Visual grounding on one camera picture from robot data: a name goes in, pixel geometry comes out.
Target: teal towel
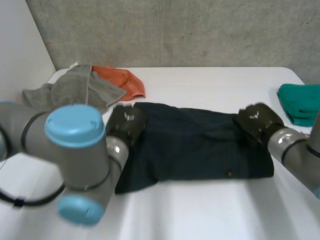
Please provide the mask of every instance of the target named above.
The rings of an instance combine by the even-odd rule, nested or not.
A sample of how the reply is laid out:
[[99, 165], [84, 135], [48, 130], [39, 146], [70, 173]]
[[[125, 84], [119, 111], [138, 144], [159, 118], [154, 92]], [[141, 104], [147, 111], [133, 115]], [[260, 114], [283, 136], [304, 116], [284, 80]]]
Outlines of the teal towel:
[[319, 84], [283, 84], [277, 95], [292, 124], [303, 127], [314, 125], [320, 109]]

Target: white table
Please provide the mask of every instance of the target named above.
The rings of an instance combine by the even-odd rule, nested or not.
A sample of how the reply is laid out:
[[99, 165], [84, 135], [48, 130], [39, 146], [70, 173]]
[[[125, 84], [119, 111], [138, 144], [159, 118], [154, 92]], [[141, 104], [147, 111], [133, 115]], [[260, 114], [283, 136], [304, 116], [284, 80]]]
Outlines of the white table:
[[[277, 98], [284, 83], [303, 84], [282, 67], [128, 68], [146, 90], [144, 102], [237, 113], [264, 102], [292, 127]], [[54, 82], [65, 71], [58, 71]], [[309, 128], [294, 127], [309, 133]], [[93, 228], [66, 223], [57, 199], [15, 210], [0, 203], [1, 240], [318, 240], [320, 201], [274, 161], [273, 178], [163, 182], [114, 195]], [[57, 168], [19, 154], [0, 171], [12, 194], [40, 197], [62, 182]]]

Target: blue joint cap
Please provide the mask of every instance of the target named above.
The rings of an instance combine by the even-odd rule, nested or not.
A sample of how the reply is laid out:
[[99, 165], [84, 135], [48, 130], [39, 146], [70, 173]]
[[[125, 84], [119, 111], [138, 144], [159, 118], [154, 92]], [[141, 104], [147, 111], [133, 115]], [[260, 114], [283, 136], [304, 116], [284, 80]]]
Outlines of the blue joint cap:
[[58, 214], [69, 222], [87, 226], [99, 223], [106, 211], [99, 202], [76, 194], [63, 195], [56, 209]]
[[95, 107], [76, 104], [54, 110], [45, 121], [44, 132], [54, 144], [80, 149], [99, 142], [106, 129]]

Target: orange cloth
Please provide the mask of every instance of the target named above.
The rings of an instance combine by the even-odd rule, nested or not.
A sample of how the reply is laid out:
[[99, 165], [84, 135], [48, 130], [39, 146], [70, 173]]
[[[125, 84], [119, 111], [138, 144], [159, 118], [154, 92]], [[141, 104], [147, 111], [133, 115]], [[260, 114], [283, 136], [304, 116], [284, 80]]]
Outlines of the orange cloth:
[[118, 69], [111, 66], [93, 65], [92, 71], [96, 72], [100, 78], [103, 78], [113, 85], [126, 90], [126, 94], [120, 99], [120, 101], [130, 101], [136, 97], [146, 97], [143, 82], [129, 70]]

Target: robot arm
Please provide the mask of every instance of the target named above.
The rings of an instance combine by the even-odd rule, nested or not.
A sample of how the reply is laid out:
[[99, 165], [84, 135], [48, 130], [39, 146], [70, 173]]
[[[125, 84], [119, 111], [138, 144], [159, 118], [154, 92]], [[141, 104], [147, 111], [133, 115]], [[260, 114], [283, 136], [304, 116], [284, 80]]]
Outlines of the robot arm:
[[[104, 215], [129, 147], [146, 121], [147, 115], [132, 106], [115, 107], [105, 127], [98, 110], [87, 105], [46, 113], [1, 103], [0, 161], [22, 152], [57, 164], [65, 185], [58, 213], [73, 223], [94, 225]], [[17, 202], [23, 206], [23, 200]]]
[[320, 114], [309, 137], [285, 127], [281, 118], [263, 103], [241, 109], [233, 122], [251, 140], [265, 145], [272, 156], [317, 195], [320, 186]]

